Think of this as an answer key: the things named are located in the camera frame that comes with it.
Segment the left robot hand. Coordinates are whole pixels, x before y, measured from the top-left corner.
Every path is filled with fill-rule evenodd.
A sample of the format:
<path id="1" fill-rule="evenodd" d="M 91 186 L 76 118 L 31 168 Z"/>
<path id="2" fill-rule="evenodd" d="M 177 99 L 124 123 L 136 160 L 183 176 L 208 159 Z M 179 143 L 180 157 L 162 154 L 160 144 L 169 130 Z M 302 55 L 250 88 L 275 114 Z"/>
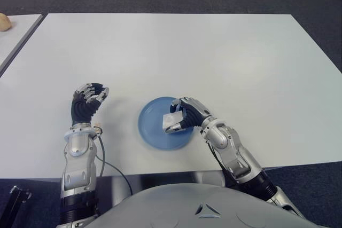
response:
<path id="1" fill-rule="evenodd" d="M 72 126 L 91 123 L 93 115 L 109 95 L 109 88 L 100 83 L 86 83 L 75 90 L 71 105 Z"/>

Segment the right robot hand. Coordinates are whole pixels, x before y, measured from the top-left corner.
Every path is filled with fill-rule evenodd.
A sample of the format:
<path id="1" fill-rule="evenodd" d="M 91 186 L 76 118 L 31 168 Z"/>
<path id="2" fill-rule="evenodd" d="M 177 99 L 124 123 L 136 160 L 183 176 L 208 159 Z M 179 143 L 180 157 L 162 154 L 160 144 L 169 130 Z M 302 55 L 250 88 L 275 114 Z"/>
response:
<path id="1" fill-rule="evenodd" d="M 199 100 L 192 97 L 182 97 L 174 99 L 170 106 L 170 113 L 182 111 L 183 119 L 165 129 L 165 133 L 179 132 L 188 128 L 202 127 L 207 119 L 214 116 Z"/>

